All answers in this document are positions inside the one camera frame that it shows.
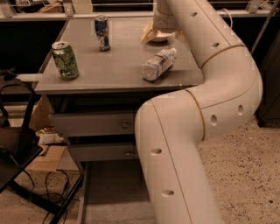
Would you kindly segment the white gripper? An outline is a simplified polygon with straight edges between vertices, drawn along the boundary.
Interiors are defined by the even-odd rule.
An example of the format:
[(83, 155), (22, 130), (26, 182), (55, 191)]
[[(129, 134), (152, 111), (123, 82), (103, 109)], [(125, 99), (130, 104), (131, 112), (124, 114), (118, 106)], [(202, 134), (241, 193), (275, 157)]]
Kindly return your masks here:
[(140, 39), (140, 44), (144, 45), (149, 41), (152, 41), (157, 35), (158, 31), (164, 33), (172, 33), (175, 32), (175, 38), (182, 42), (187, 43), (187, 39), (185, 34), (178, 30), (178, 24), (176, 19), (167, 3), (156, 3), (153, 8), (153, 22), (150, 21), (143, 28), (143, 35)]

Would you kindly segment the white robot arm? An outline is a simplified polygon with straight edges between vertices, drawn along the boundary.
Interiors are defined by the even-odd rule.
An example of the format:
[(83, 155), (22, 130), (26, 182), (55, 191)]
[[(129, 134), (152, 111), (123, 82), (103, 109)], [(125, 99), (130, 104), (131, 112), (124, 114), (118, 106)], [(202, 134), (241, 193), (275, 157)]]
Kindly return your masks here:
[(207, 0), (157, 0), (153, 26), (183, 32), (204, 81), (136, 114), (136, 147), (157, 224), (224, 224), (197, 150), (246, 122), (263, 94), (248, 48)]

